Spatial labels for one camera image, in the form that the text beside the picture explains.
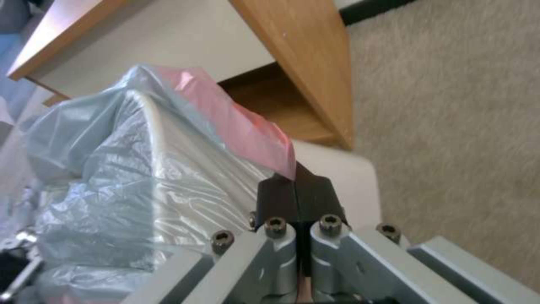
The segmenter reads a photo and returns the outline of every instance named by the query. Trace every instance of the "wooden table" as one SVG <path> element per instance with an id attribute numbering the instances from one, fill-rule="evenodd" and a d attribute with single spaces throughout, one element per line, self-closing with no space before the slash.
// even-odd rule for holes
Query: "wooden table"
<path id="1" fill-rule="evenodd" d="M 202 66 L 289 136 L 353 146 L 348 36 L 329 0 L 55 0 L 8 75 L 61 100 L 137 63 Z"/>

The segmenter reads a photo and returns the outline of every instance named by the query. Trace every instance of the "translucent plastic bag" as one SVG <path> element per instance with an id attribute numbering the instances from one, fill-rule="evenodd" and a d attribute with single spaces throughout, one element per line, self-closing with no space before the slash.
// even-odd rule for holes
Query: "translucent plastic bag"
<path id="1" fill-rule="evenodd" d="M 175 246 L 209 253 L 217 230 L 249 228 L 259 181 L 274 170 L 294 175 L 290 140 L 238 108 L 204 72 L 191 71 L 134 67 L 114 87 L 51 109 L 28 131 L 30 163 L 46 182 L 36 221 L 49 269 L 38 280 L 45 301 L 69 290 L 71 298 L 84 295 L 70 301 L 90 303 L 105 293 L 114 302 L 125 286 L 137 285 L 129 269 L 151 272 Z M 239 139 L 254 134 L 255 143 Z M 270 156 L 247 160 L 257 154 L 248 146 L 258 143 Z M 83 265 L 83 283 L 65 279 Z M 93 288 L 104 272 L 91 269 L 103 267 L 112 270 L 105 273 L 111 282 L 125 276 L 135 283 Z"/>

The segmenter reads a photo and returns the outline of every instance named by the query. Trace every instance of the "beige carpet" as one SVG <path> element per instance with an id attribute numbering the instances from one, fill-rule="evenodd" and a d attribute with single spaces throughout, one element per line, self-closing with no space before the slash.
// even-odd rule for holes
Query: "beige carpet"
<path id="1" fill-rule="evenodd" d="M 418 0 L 349 34 L 383 218 L 540 292 L 540 1 Z"/>

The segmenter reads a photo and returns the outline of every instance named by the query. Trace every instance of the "pink plastic bag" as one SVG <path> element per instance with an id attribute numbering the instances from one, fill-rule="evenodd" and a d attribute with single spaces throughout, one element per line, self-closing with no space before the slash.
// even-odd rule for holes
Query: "pink plastic bag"
<path id="1" fill-rule="evenodd" d="M 232 153 L 295 178 L 292 142 L 275 123 L 235 103 L 202 68 L 155 67 L 155 71 L 213 124 Z"/>

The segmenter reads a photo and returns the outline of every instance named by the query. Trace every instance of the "hex socket screw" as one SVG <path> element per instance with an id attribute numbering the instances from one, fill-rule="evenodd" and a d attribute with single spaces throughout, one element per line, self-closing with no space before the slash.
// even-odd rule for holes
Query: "hex socket screw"
<path id="1" fill-rule="evenodd" d="M 287 221 L 283 217 L 270 217 L 265 221 L 265 232 L 271 239 L 279 239 L 287 232 Z"/>
<path id="2" fill-rule="evenodd" d="M 394 224 L 380 223 L 376 227 L 377 231 L 392 242 L 399 244 L 401 239 L 401 230 Z"/>
<path id="3" fill-rule="evenodd" d="M 319 228 L 325 236 L 338 236 L 341 232 L 341 226 L 341 219 L 335 214 L 325 214 L 319 220 Z"/>
<path id="4" fill-rule="evenodd" d="M 212 235 L 212 251 L 222 255 L 234 243 L 234 235 L 229 230 L 220 230 Z"/>
<path id="5" fill-rule="evenodd" d="M 249 226 L 251 227 L 251 229 L 255 229 L 256 217 L 257 217 L 257 213 L 255 211 L 251 211 L 249 213 Z"/>

